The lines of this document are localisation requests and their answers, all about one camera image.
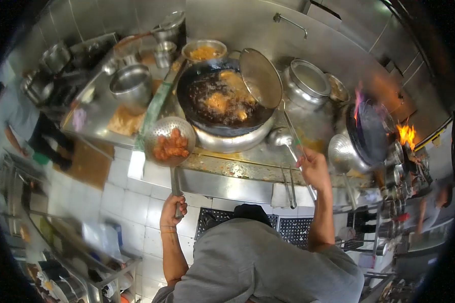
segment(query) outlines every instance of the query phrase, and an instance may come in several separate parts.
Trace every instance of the person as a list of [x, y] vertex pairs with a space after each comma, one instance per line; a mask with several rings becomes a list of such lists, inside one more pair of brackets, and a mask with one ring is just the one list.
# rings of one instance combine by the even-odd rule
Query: person
[[20, 146], [13, 135], [13, 129], [35, 152], [43, 154], [58, 164], [63, 171], [67, 171], [72, 161], [52, 149], [44, 137], [53, 138], [71, 154], [74, 152], [74, 142], [61, 133], [54, 123], [30, 102], [22, 93], [20, 82], [20, 79], [16, 79], [6, 87], [0, 82], [0, 123], [5, 136], [20, 154], [28, 157], [27, 150]]
[[[404, 221], [404, 229], [408, 232], [414, 231], [417, 235], [428, 231], [437, 221], [442, 208], [447, 208], [452, 203], [452, 184], [444, 186], [433, 182], [430, 192], [424, 196], [416, 196], [406, 200], [405, 212], [409, 218]], [[361, 214], [364, 222], [375, 220], [376, 214], [365, 211]], [[375, 233], [376, 225], [356, 226], [356, 231], [362, 233]]]
[[236, 218], [208, 229], [194, 245], [187, 265], [176, 233], [176, 203], [185, 215], [184, 197], [167, 198], [160, 218], [167, 286], [159, 302], [358, 302], [364, 276], [335, 245], [332, 186], [322, 154], [304, 149], [304, 180], [318, 192], [308, 233], [309, 250], [285, 242], [258, 205], [237, 206]]

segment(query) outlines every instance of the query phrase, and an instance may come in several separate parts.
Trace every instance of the plastic bag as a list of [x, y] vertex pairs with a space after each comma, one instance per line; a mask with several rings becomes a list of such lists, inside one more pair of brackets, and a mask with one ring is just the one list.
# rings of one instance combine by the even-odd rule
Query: plastic bag
[[103, 223], [83, 222], [82, 237], [88, 245], [123, 262], [118, 244], [118, 232], [112, 226]]

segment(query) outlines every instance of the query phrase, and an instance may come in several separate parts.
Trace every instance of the frying pan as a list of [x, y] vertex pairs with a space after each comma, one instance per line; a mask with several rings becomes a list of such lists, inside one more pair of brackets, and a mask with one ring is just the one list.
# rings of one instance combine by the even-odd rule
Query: frying pan
[[239, 72], [239, 61], [233, 58], [219, 58], [203, 61], [192, 65], [180, 76], [177, 84], [177, 98], [185, 118], [197, 128], [207, 133], [222, 137], [237, 137], [245, 135], [258, 129], [272, 115], [275, 109], [268, 109], [259, 106], [253, 112], [253, 115], [243, 122], [234, 125], [225, 125], [222, 123], [212, 123], [197, 114], [195, 108], [195, 99], [202, 96], [189, 94], [189, 88], [195, 85], [194, 82], [204, 78], [210, 73], [219, 73], [222, 70], [235, 70]]

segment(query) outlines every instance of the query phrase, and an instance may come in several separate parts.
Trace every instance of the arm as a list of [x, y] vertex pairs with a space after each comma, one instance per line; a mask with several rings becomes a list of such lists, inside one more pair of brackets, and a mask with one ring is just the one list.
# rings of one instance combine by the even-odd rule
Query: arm
[[25, 151], [25, 149], [20, 147], [20, 144], [17, 141], [17, 138], [13, 135], [12, 130], [10, 129], [10, 126], [5, 127], [5, 136], [9, 140], [10, 144], [19, 152], [21, 153], [24, 157], [28, 156], [28, 153]]
[[164, 275], [167, 285], [171, 287], [174, 287], [189, 269], [178, 241], [176, 225], [181, 219], [174, 218], [177, 202], [181, 203], [180, 210], [186, 215], [187, 203], [185, 203], [185, 198], [170, 195], [164, 203], [160, 217], [160, 234], [164, 249]]
[[324, 155], [309, 148], [303, 148], [303, 151], [307, 157], [301, 157], [297, 167], [302, 167], [303, 179], [317, 190], [318, 196], [308, 245], [310, 251], [319, 252], [335, 244], [332, 184]]

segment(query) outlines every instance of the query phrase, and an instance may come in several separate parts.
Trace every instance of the light blue shirt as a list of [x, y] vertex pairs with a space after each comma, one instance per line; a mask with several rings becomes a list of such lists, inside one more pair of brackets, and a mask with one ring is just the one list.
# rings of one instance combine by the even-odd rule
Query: light blue shirt
[[22, 79], [11, 81], [0, 96], [0, 123], [10, 126], [22, 139], [32, 137], [40, 111], [20, 89]]

